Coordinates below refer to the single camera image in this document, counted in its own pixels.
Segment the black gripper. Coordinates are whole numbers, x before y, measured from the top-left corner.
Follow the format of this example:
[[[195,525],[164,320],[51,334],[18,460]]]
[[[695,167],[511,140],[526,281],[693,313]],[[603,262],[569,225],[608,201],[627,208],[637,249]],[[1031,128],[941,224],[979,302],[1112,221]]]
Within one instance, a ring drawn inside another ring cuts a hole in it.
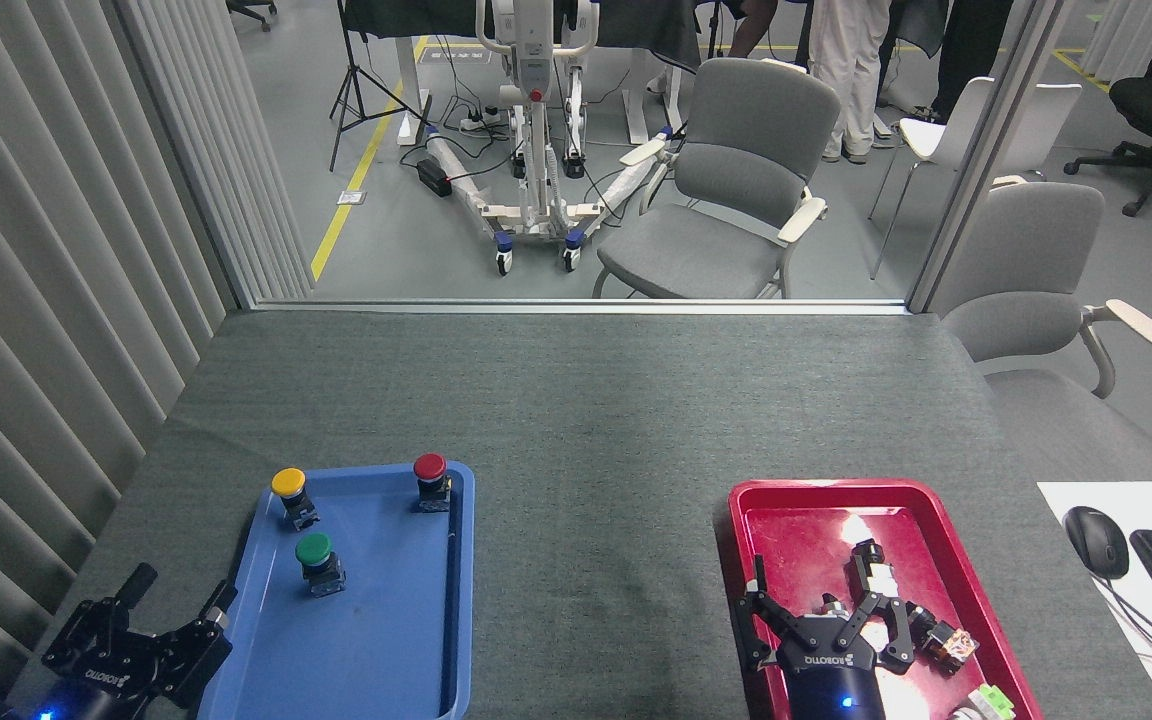
[[[228,579],[220,579],[197,617],[161,637],[161,682],[142,683],[132,675],[129,685],[116,687],[71,669],[82,657],[123,659],[146,653],[146,639],[131,632],[131,611],[156,583],[157,571],[141,562],[113,596],[82,601],[74,609],[41,664],[55,670],[55,682],[41,700],[6,711],[6,719],[143,719],[147,706],[165,697],[175,706],[200,702],[206,685],[232,652],[227,614],[237,597]]]
[[[778,664],[791,719],[884,719],[876,665],[908,673],[916,647],[923,647],[934,614],[918,602],[873,591],[861,594],[849,619],[838,615],[795,616],[773,600],[761,555],[753,556],[755,578],[733,602],[733,623],[741,669],[756,673]],[[861,629],[882,617],[888,641],[874,651]],[[755,617],[776,635],[776,652],[755,630]]]

